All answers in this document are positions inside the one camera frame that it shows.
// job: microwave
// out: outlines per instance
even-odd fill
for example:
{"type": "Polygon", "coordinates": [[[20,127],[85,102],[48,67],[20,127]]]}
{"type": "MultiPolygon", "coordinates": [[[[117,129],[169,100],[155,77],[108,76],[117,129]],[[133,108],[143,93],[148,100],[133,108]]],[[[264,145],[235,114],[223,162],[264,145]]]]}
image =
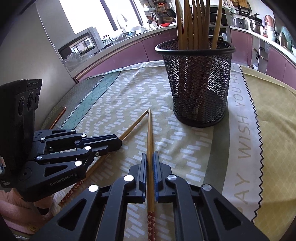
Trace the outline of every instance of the microwave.
{"type": "Polygon", "coordinates": [[[82,57],[86,53],[92,55],[104,48],[104,43],[96,28],[87,28],[75,35],[76,38],[58,49],[61,58],[64,60],[71,53],[79,53],[82,57]]]}

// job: black wire mesh cup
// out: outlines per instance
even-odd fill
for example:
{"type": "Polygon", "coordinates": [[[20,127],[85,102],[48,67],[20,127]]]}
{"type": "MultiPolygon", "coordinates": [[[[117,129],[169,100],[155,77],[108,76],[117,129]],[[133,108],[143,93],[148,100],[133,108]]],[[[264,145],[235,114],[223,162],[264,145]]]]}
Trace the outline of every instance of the black wire mesh cup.
{"type": "Polygon", "coordinates": [[[215,50],[179,50],[174,39],[157,45],[155,51],[163,57],[178,120],[200,128],[221,121],[235,47],[219,39],[215,50]]]}

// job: table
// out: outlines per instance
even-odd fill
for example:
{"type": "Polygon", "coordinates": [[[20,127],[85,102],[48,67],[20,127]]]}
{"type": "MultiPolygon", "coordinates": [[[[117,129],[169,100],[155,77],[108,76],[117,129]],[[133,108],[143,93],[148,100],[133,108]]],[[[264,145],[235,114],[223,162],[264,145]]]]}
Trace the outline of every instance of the table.
{"type": "MultiPolygon", "coordinates": [[[[90,107],[77,132],[120,135],[146,109],[152,109],[154,150],[160,161],[188,183],[213,185],[270,240],[279,240],[296,215],[296,91],[232,64],[225,117],[201,129],[184,125],[174,116],[163,61],[116,72],[115,82],[90,107]]],[[[145,117],[79,191],[94,183],[110,185],[138,164],[146,152],[147,125],[145,117]]],[[[69,189],[56,193],[54,214],[69,189]]],[[[171,204],[156,204],[156,230],[158,240],[175,240],[171,204]]],[[[128,204],[125,240],[147,240],[146,203],[128,204]]]]}

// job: plastic bag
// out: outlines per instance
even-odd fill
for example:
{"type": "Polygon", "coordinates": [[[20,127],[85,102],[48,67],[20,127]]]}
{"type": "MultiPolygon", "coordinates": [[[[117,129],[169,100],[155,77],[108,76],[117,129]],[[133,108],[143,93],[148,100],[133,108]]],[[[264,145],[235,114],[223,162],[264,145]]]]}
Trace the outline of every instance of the plastic bag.
{"type": "Polygon", "coordinates": [[[93,55],[91,53],[86,53],[82,57],[79,53],[71,53],[66,59],[62,60],[62,62],[64,66],[71,72],[92,56],[93,55]]]}

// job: camera lens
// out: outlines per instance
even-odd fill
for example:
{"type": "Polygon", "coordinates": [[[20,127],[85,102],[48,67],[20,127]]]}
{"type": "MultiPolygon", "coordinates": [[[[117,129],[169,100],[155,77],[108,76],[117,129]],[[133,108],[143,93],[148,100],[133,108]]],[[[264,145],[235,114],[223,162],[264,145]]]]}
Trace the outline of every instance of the camera lens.
{"type": "Polygon", "coordinates": [[[18,108],[19,115],[22,115],[24,108],[25,108],[25,99],[24,97],[22,97],[19,102],[19,108],[18,108]]]}
{"type": "Polygon", "coordinates": [[[29,98],[28,98],[28,110],[31,109],[32,105],[34,102],[34,98],[33,98],[33,92],[30,93],[29,98]]]}
{"type": "Polygon", "coordinates": [[[37,92],[36,96],[35,96],[35,103],[37,103],[39,100],[39,92],[37,92]]]}

